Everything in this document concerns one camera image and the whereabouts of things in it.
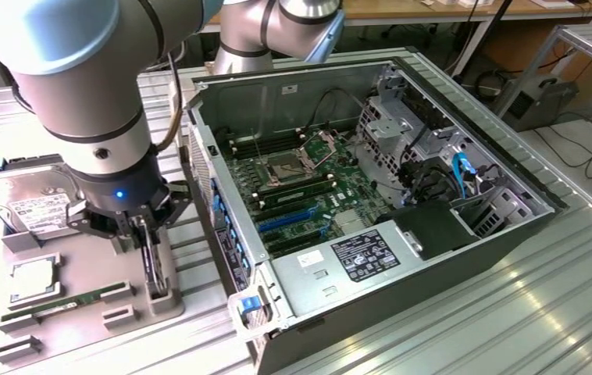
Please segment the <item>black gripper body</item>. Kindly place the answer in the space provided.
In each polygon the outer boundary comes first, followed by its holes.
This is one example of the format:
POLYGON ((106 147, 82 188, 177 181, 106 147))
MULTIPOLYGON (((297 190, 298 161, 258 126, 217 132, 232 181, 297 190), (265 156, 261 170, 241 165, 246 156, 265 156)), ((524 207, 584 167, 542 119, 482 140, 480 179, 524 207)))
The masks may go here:
POLYGON ((72 167, 68 168, 78 191, 93 206, 106 211, 126 213, 133 232, 130 218, 137 208, 145 204, 165 186, 154 155, 144 155, 125 170, 109 174, 86 174, 72 167))

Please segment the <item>silver hard disk drive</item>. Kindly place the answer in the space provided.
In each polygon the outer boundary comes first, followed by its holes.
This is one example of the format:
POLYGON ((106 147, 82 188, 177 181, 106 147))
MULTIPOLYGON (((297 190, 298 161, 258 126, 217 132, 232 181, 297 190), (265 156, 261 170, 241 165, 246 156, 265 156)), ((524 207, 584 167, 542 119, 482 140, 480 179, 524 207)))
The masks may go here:
POLYGON ((12 234, 26 232, 46 241, 74 234, 66 205, 78 188, 61 161, 21 160, 0 167, 0 219, 12 234))

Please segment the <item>grey parts rack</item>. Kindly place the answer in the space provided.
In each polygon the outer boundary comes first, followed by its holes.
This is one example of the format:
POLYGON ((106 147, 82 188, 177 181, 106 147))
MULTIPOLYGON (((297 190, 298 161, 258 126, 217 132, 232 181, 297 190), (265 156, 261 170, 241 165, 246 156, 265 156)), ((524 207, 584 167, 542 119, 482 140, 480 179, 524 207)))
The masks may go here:
POLYGON ((160 298, 152 298, 145 289, 140 251, 114 251, 109 240, 74 234, 48 240, 37 249, 5 254, 8 290, 0 294, 0 316, 112 284, 125 284, 120 290, 102 293, 101 300, 93 304, 77 307, 70 303, 6 322, 0 321, 0 363, 8 369, 140 330, 184 312, 165 230, 160 230, 158 239, 161 270, 168 287, 166 295, 160 298), (10 302, 12 266, 49 257, 57 262, 54 291, 10 302))

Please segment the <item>silver CPU chip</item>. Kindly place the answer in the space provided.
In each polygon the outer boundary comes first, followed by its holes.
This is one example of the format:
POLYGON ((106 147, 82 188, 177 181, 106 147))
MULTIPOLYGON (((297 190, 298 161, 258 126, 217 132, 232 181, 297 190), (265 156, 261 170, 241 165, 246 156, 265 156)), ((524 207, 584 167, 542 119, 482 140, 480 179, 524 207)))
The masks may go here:
POLYGON ((49 257, 12 266, 10 302, 17 302, 54 291, 54 284, 57 282, 54 275, 56 263, 56 259, 49 257))

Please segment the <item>blue expansion slot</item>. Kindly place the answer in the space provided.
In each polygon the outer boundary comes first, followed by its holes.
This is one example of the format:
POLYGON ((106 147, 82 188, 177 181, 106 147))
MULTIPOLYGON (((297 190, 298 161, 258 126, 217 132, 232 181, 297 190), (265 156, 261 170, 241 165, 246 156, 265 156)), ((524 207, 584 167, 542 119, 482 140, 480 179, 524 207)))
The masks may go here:
POLYGON ((286 226, 292 223, 301 222, 312 218, 316 213, 317 208, 312 207, 305 210, 292 212, 286 215, 280 216, 278 218, 270 219, 257 225, 257 232, 264 233, 269 230, 273 230, 278 227, 286 226))

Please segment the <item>thin metal locking lever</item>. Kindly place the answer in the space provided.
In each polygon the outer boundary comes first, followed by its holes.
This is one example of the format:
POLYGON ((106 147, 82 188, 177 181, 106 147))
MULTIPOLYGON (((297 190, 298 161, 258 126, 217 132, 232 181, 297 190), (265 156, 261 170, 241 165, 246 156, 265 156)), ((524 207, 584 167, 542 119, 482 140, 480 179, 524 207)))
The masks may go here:
POLYGON ((264 165, 264 158, 260 152, 260 145, 258 145, 258 141, 257 141, 257 136, 256 136, 256 132, 253 127, 250 128, 250 136, 252 136, 252 141, 253 141, 253 145, 256 148, 256 159, 260 165, 264 165))

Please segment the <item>installed green RAM stick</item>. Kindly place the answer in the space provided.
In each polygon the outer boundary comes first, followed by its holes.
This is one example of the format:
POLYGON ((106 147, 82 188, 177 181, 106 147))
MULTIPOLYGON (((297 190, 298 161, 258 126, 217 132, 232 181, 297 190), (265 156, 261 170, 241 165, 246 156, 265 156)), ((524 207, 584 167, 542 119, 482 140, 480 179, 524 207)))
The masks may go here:
POLYGON ((277 205, 286 204, 293 200, 304 198, 308 194, 318 193, 326 190, 334 180, 325 178, 316 178, 302 180, 292 184, 280 185, 264 191, 254 192, 250 197, 258 203, 261 208, 269 208, 277 205))

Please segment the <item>black RAM slots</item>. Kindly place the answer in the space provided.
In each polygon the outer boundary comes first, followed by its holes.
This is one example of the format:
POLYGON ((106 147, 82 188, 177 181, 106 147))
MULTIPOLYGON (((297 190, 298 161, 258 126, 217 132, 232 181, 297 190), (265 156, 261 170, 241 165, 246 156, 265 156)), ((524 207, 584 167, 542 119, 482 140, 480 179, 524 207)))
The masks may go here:
MULTIPOLYGON (((302 135, 298 133, 284 134, 277 137, 257 138, 261 155, 288 151, 302 144, 302 135)), ((256 148, 252 139, 229 144, 232 158, 237 160, 256 157, 256 148)))

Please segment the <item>metal socket cover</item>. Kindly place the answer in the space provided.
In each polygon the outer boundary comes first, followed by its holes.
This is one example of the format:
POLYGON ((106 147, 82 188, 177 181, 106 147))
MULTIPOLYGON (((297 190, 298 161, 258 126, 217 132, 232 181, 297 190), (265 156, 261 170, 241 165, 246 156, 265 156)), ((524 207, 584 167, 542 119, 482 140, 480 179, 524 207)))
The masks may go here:
POLYGON ((336 139, 328 131, 320 130, 300 148, 312 164, 317 165, 328 160, 336 152, 336 139))

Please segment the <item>grey power supply unit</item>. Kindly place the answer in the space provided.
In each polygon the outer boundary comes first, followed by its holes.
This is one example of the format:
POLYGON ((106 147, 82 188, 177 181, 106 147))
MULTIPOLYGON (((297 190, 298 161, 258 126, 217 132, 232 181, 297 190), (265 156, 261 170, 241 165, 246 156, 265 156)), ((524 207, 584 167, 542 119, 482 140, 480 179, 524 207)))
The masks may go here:
POLYGON ((316 316, 422 270, 421 249, 389 220, 274 260, 294 317, 316 316))

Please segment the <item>green motherboard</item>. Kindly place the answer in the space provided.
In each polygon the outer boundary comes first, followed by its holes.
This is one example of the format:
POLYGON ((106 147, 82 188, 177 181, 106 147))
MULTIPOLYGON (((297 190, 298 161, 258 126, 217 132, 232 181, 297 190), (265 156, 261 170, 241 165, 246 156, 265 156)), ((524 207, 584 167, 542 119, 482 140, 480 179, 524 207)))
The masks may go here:
MULTIPOLYGON (((302 135, 302 144, 318 131, 297 132, 302 135)), ((262 155, 264 165, 258 164, 256 157, 242 160, 232 158, 229 144, 238 141, 229 141, 224 148, 222 156, 256 231, 260 223, 308 208, 317 208, 310 219, 264 233, 257 232, 265 251, 273 259, 370 227, 380 215, 388 213, 393 208, 380 194, 374 180, 366 177, 360 168, 360 161, 356 157, 357 144, 345 140, 336 131, 325 131, 336 139, 336 152, 328 160, 317 165, 313 165, 304 155, 300 148, 302 144, 288 151, 262 155), (298 157, 305 175, 285 183, 273 184, 265 169, 266 161, 270 156, 286 153, 293 153, 298 157), (316 178, 325 178, 334 180, 334 182, 326 190, 308 194, 304 198, 268 209, 261 208, 258 203, 252 200, 250 195, 257 191, 316 178)))

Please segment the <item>metal disk bay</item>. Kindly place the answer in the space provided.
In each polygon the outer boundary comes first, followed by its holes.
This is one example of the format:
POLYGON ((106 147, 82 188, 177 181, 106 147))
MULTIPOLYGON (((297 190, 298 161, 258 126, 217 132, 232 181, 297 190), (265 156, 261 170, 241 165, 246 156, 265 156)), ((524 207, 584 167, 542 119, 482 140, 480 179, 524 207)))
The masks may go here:
POLYGON ((401 100, 384 101, 376 95, 366 100, 360 128, 369 135, 382 155, 400 157, 422 128, 422 121, 401 100))

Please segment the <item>black plastic shroud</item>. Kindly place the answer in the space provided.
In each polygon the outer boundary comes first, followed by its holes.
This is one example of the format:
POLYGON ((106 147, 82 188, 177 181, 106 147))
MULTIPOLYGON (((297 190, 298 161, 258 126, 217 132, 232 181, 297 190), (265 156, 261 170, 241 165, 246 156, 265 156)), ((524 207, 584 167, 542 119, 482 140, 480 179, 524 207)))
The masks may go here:
POLYGON ((429 201, 396 209, 389 213, 402 232, 421 246, 422 259, 430 259, 478 241, 444 201, 429 201))

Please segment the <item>open black PC case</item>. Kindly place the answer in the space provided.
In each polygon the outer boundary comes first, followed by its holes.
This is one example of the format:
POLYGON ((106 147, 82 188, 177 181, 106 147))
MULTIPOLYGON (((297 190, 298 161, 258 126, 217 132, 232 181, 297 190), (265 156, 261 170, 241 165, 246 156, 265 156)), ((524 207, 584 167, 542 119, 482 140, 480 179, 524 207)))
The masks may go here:
POLYGON ((226 275, 228 311, 256 375, 282 368, 489 269, 537 234, 565 203, 489 135, 498 120, 412 49, 364 52, 313 66, 193 79, 186 103, 189 160, 206 228, 226 275), (400 157, 360 128, 369 97, 398 99, 422 121, 400 157), (229 141, 333 130, 357 144, 366 177, 396 209, 444 201, 478 241, 422 259, 425 268, 306 319, 294 317, 222 156, 229 141), (261 309, 241 313, 241 299, 261 309))

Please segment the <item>grey box device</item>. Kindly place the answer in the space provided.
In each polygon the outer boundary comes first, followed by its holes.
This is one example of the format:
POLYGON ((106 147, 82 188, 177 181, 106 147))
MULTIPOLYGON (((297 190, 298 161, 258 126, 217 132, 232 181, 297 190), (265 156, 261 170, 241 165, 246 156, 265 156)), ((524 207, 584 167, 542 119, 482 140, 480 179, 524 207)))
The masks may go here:
POLYGON ((549 73, 530 76, 502 115, 504 122, 516 132, 549 126, 578 92, 574 81, 549 73))

